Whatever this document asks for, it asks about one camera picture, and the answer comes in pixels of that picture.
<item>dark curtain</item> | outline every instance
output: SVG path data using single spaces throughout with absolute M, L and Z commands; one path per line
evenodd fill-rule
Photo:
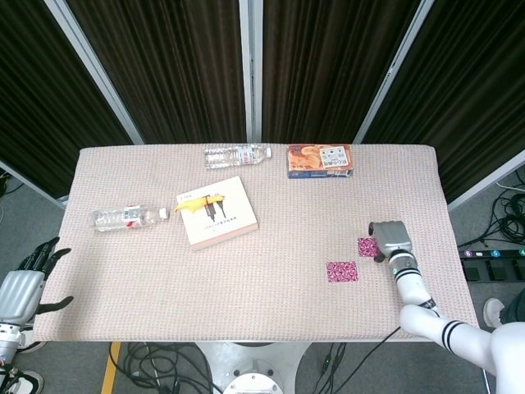
M 54 198 L 79 150 L 129 144 L 43 2 L 0 2 L 0 159 Z
M 435 2 L 364 142 L 436 148 L 451 201 L 525 148 L 525 3 Z
M 246 141 L 238 0 L 68 0 L 149 144 Z
M 263 140 L 352 142 L 418 4 L 265 0 Z

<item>book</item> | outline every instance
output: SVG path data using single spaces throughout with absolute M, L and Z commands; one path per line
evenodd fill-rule
M 192 250 L 257 230 L 252 206 L 238 176 L 177 195 L 177 210 Z
M 349 177 L 354 172 L 349 144 L 288 146 L 289 178 Z

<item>shoe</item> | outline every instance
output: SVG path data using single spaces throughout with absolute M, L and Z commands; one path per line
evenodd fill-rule
M 36 372 L 24 371 L 10 386 L 6 394 L 40 394 L 43 390 L 43 378 Z
M 46 344 L 46 342 L 36 342 L 33 340 L 33 324 L 26 324 L 23 328 L 20 329 L 20 334 L 22 335 L 22 339 L 18 344 L 18 349 L 16 350 L 16 353 L 33 353 L 34 351 L 37 351 L 38 349 L 44 347 Z
M 489 298 L 483 305 L 483 320 L 489 327 L 498 328 L 502 326 L 500 312 L 505 305 L 497 298 Z

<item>bottle label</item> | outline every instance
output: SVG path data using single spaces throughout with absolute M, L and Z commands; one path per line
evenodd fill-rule
M 250 164 L 255 159 L 251 146 L 240 146 L 237 148 L 237 154 L 239 155 L 239 161 L 243 164 Z
M 140 205 L 133 207 L 126 207 L 122 211 L 122 221 L 126 223 L 126 227 L 142 227 L 140 221 L 140 213 L 142 208 Z
M 321 161 L 324 168 L 344 167 L 348 166 L 348 158 L 346 157 L 344 146 L 334 146 L 330 148 L 320 149 Z

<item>table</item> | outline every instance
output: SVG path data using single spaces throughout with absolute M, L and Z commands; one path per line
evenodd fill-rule
M 255 166 L 205 170 L 203 144 L 83 149 L 48 280 L 40 341 L 378 341 L 402 307 L 387 263 L 358 256 L 368 224 L 402 220 L 427 286 L 447 316 L 477 326 L 435 151 L 354 145 L 350 178 L 289 180 L 286 145 Z M 137 231 L 95 233 L 89 213 L 170 206 L 176 195 L 239 175 L 259 229 L 192 251 L 178 214 Z M 356 282 L 326 263 L 355 261 Z M 398 340 L 420 340 L 398 332 Z

